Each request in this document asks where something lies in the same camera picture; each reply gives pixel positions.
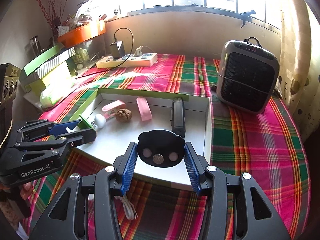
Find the yellow box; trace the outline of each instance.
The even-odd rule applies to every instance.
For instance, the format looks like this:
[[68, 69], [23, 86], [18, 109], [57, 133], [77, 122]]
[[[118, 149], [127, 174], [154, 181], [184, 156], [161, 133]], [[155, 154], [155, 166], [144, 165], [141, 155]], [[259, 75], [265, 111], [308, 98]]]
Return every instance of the yellow box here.
[[66, 78], [71, 78], [71, 75], [68, 69], [68, 64], [65, 61], [50, 71], [42, 79], [32, 82], [30, 87], [37, 96], [40, 96], [41, 92], [44, 91], [51, 83], [56, 83], [58, 86], [61, 79]]

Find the black cable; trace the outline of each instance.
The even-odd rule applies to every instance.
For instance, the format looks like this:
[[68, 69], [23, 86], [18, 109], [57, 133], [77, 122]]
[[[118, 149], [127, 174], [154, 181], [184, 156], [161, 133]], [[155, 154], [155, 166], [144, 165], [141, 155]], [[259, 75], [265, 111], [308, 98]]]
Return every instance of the black cable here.
[[[128, 30], [128, 31], [131, 33], [131, 36], [132, 36], [131, 51], [130, 51], [129, 56], [124, 60], [124, 62], [126, 62], [126, 61], [128, 60], [128, 58], [130, 57], [130, 55], [132, 54], [132, 50], [133, 50], [133, 34], [132, 34], [132, 31], [129, 30], [128, 28], [119, 28], [119, 29], [117, 29], [117, 30], [115, 31], [115, 34], [114, 34], [114, 40], [115, 40], [115, 41], [116, 41], [116, 32], [119, 31], [119, 30], [121, 30], [121, 29], [126, 29], [126, 30]], [[88, 75], [83, 75], [83, 76], [80, 76], [80, 77], [76, 77], [76, 79], [82, 78], [82, 77], [91, 76], [91, 75], [95, 75], [95, 74], [102, 73], [102, 72], [105, 72], [105, 71], [106, 71], [106, 70], [102, 70], [102, 71], [94, 72], [94, 73], [91, 73], [91, 74], [88, 74]], [[58, 102], [56, 105], [51, 106], [51, 107], [49, 107], [49, 108], [42, 109], [42, 110], [43, 110], [44, 112], [48, 112], [48, 111], [54, 109], [56, 106], [60, 105], [68, 96], [70, 96], [74, 91], [76, 91], [77, 89], [79, 89], [79, 88], [81, 88], [81, 87], [83, 87], [83, 86], [85, 86], [85, 85], [87, 85], [87, 84], [90, 84], [90, 83], [92, 83], [92, 82], [95, 82], [95, 81], [92, 80], [92, 81], [89, 81], [89, 82], [86, 82], [86, 83], [80, 85], [79, 87], [75, 88], [72, 92], [70, 92], [67, 96], [65, 96], [65, 97], [64, 97], [60, 102]]]
[[[132, 51], [133, 51], [133, 34], [132, 34], [132, 31], [128, 28], [119, 28], [115, 31], [115, 34], [113, 35], [113, 39], [115, 40], [115, 42], [117, 41], [116, 39], [116, 32], [119, 31], [119, 30], [122, 30], [122, 29], [125, 29], [125, 30], [128, 30], [130, 33], [131, 33], [131, 37], [132, 37], [132, 46], [131, 46], [131, 51], [130, 51], [130, 54], [129, 56], [124, 60], [124, 62], [121, 62], [118, 66], [115, 66], [114, 68], [116, 67], [120, 67], [123, 63], [125, 63], [128, 58], [132, 55]], [[101, 70], [101, 71], [98, 71], [98, 72], [95, 72], [95, 73], [91, 73], [91, 74], [87, 74], [87, 75], [83, 75], [83, 76], [79, 76], [79, 77], [76, 77], [76, 79], [78, 78], [82, 78], [82, 77], [88, 77], [88, 76], [91, 76], [91, 75], [94, 75], [94, 74], [97, 74], [97, 73], [102, 73], [102, 72], [105, 72], [105, 70]]]

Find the orange tray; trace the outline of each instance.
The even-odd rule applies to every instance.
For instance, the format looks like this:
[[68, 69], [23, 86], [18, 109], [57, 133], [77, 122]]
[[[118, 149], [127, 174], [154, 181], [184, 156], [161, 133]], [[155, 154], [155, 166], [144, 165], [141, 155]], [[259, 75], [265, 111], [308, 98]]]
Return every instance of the orange tray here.
[[97, 21], [63, 34], [58, 37], [58, 42], [61, 42], [66, 48], [70, 48], [103, 33], [106, 33], [105, 22]]

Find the digital display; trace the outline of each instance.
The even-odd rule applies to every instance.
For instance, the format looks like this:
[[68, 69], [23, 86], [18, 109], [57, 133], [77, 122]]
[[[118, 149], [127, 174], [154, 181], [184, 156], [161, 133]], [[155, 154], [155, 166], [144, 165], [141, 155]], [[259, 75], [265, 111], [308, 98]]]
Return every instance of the digital display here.
[[256, 47], [250, 46], [250, 45], [247, 45], [247, 49], [248, 49], [248, 50], [252, 50], [252, 51], [254, 51], [254, 52], [259, 52], [259, 50], [260, 50], [260, 49], [258, 49], [258, 48], [256, 48]]

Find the white ball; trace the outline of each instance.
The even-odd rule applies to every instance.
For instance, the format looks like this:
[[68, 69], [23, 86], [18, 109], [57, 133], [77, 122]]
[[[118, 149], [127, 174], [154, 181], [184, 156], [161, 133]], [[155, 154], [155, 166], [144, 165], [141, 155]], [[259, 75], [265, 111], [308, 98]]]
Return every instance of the white ball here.
[[94, 117], [94, 122], [96, 123], [96, 126], [103, 128], [106, 124], [106, 118], [102, 114], [96, 114]]

